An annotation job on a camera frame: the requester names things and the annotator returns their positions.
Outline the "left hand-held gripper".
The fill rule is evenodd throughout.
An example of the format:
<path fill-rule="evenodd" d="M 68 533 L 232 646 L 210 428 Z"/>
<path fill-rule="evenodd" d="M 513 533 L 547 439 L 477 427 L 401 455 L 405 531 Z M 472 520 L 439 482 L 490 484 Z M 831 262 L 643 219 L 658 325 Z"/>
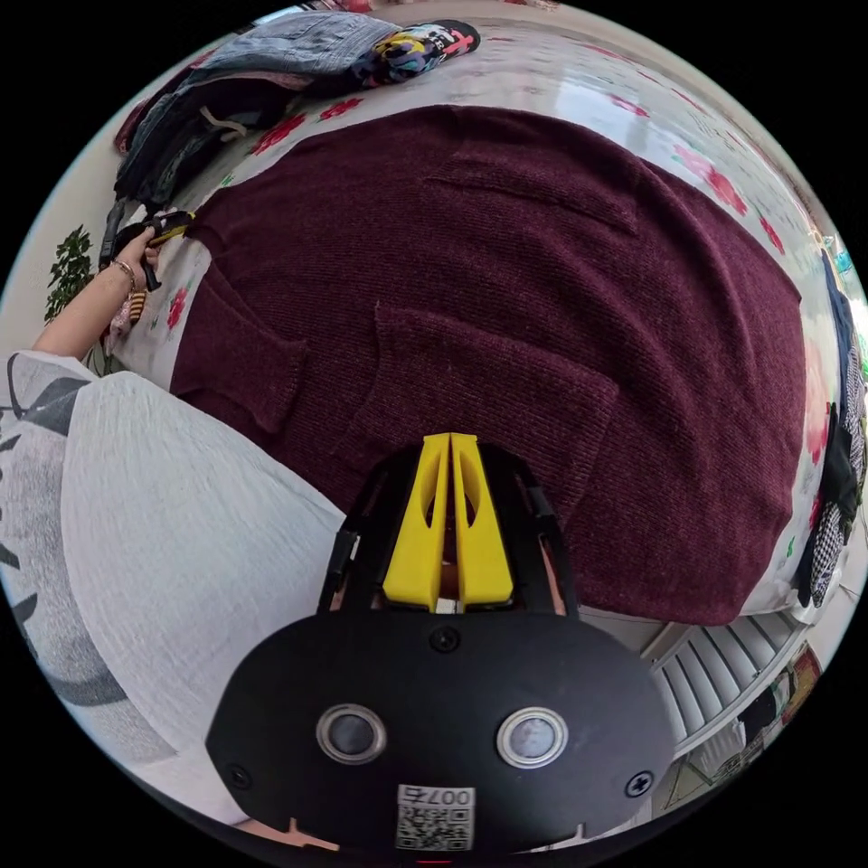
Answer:
<path fill-rule="evenodd" d="M 127 226 L 115 240 L 113 263 L 128 277 L 133 288 L 154 291 L 160 287 L 156 277 L 159 247 L 184 235 L 195 219 L 194 212 L 171 211 Z"/>

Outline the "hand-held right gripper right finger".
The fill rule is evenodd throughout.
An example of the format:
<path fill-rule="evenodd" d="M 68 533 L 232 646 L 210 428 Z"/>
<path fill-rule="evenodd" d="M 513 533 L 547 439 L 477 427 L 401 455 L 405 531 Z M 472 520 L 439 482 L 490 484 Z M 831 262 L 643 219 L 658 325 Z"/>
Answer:
<path fill-rule="evenodd" d="M 464 607 L 511 602 L 513 579 L 476 436 L 450 434 L 459 601 Z"/>

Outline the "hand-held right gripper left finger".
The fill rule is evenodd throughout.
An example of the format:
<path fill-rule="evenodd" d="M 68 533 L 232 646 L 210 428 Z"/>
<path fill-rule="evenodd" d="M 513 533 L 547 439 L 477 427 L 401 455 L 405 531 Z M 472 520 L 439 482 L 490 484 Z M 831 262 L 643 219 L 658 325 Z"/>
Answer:
<path fill-rule="evenodd" d="M 449 456 L 448 433 L 423 440 L 382 585 L 392 605 L 437 606 L 446 535 Z"/>

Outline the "person's left hand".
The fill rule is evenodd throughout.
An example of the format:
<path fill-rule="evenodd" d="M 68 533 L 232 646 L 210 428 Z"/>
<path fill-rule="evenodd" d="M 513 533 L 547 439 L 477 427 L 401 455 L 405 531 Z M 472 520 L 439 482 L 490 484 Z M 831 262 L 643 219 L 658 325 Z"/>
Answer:
<path fill-rule="evenodd" d="M 115 254 L 114 261 L 121 263 L 120 267 L 133 276 L 136 289 L 143 289 L 146 287 L 145 263 L 156 270 L 160 255 L 159 248 L 150 245 L 154 229 L 151 225 L 142 225 L 135 236 L 127 235 L 127 243 Z"/>

